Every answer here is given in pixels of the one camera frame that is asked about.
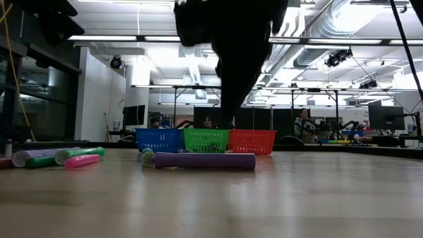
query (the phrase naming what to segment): glass wall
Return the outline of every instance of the glass wall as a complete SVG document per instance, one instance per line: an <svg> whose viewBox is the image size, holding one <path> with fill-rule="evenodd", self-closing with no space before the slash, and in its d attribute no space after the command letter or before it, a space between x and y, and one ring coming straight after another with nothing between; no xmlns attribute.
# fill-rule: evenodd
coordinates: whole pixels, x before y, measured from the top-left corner
<svg viewBox="0 0 423 238"><path fill-rule="evenodd" d="M0 59L0 83L6 83L7 61Z"/></svg>
<svg viewBox="0 0 423 238"><path fill-rule="evenodd" d="M73 139L78 75L64 73L42 61L14 59L20 85L7 56L0 56L0 118L13 126L27 126L24 111L36 141Z"/></svg>
<svg viewBox="0 0 423 238"><path fill-rule="evenodd" d="M66 138L67 109L65 104L39 99L29 95L20 95L26 117L38 141ZM15 125L25 126L22 107L17 107Z"/></svg>
<svg viewBox="0 0 423 238"><path fill-rule="evenodd" d="M0 117L3 117L3 102L5 101L5 89L0 87Z"/></svg>
<svg viewBox="0 0 423 238"><path fill-rule="evenodd" d="M68 74L32 58L22 59L22 89L58 100L69 100L69 84Z"/></svg>

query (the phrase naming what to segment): green basket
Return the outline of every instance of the green basket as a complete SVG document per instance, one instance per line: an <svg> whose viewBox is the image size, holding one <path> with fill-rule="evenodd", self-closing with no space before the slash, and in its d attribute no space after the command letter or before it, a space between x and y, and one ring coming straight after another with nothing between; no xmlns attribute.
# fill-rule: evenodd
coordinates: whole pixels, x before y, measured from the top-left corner
<svg viewBox="0 0 423 238"><path fill-rule="evenodd" d="M225 153L229 130L184 129L185 147L197 153Z"/></svg>

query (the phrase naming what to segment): foam tube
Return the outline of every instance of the foam tube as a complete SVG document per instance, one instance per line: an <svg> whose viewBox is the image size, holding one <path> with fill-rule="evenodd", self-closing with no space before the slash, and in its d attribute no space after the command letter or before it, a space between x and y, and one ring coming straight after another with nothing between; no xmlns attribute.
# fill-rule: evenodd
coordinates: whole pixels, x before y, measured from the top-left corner
<svg viewBox="0 0 423 238"><path fill-rule="evenodd" d="M30 158L39 158L55 155L58 151L64 149L80 149L80 147L74 148L59 148L59 149L33 149L26 151L18 151L12 156L12 163L15 167L25 167L26 161Z"/></svg>
<svg viewBox="0 0 423 238"><path fill-rule="evenodd" d="M38 169L42 167L49 167L56 165L54 155L46 157L31 158L26 161L25 167L29 169Z"/></svg>
<svg viewBox="0 0 423 238"><path fill-rule="evenodd" d="M68 159L65 162L66 169L89 165L100 161L100 155L79 155Z"/></svg>
<svg viewBox="0 0 423 238"><path fill-rule="evenodd" d="M10 157L0 159L0 169L8 169L11 167L13 167L13 164Z"/></svg>
<svg viewBox="0 0 423 238"><path fill-rule="evenodd" d="M78 155L104 155L104 149L102 147L88 148L88 149L76 149L76 150L62 150L58 151L54 155L54 160L58 165L65 165L65 162L71 157Z"/></svg>
<svg viewBox="0 0 423 238"><path fill-rule="evenodd" d="M255 170L254 154L156 153L156 169L178 167L187 169L239 169Z"/></svg>

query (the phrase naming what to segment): yellow cable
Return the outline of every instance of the yellow cable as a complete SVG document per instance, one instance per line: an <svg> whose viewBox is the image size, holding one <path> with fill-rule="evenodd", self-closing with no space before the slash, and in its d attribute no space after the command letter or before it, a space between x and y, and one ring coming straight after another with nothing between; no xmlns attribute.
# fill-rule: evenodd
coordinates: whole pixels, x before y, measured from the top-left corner
<svg viewBox="0 0 423 238"><path fill-rule="evenodd" d="M29 127L29 130L31 131L32 140L33 141L36 141L35 140L35 137L34 137L34 132L32 132L31 125L29 124L28 117L26 116L26 112L25 112L25 108L24 108L24 103L23 103L23 101L22 101L22 99L20 97L18 77L17 77L17 74L16 74L15 64L13 63L12 47L11 47L11 41L10 41L10 38L9 38L9 28L7 27L7 18L6 18L6 15L10 11L10 9L12 8L12 6L13 6L13 4L11 4L10 7L6 11L6 9L5 9L5 1L3 0L1 2L1 7L3 8L3 16L1 18L1 20L4 19L4 21L5 21L7 46L9 47L9 56L11 58L12 70L13 70L13 77L15 78L16 91L17 91L18 96L19 96L20 106L22 107L22 112L24 113L24 117L25 117L25 120L26 120L26 125Z"/></svg>
<svg viewBox="0 0 423 238"><path fill-rule="evenodd" d="M9 8L6 10L6 13L3 13L3 16L0 18L0 23L3 22L3 20L5 20L5 17L7 16L7 13L9 13L9 11L12 9L13 4L11 4L9 6Z"/></svg>

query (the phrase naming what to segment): green foam tube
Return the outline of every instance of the green foam tube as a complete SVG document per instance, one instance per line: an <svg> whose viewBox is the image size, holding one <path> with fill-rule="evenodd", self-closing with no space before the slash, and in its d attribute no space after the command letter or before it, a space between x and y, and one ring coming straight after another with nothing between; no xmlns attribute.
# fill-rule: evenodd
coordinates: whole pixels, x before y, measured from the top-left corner
<svg viewBox="0 0 423 238"><path fill-rule="evenodd" d="M39 158L31 158L25 163L25 167L29 169L38 169L54 165L56 165L56 162L54 161L54 155Z"/></svg>
<svg viewBox="0 0 423 238"><path fill-rule="evenodd" d="M104 149L102 147L88 148L88 149L75 149L75 150L62 150L58 151L54 155L54 161L58 165L65 165L66 160L78 155L104 155Z"/></svg>

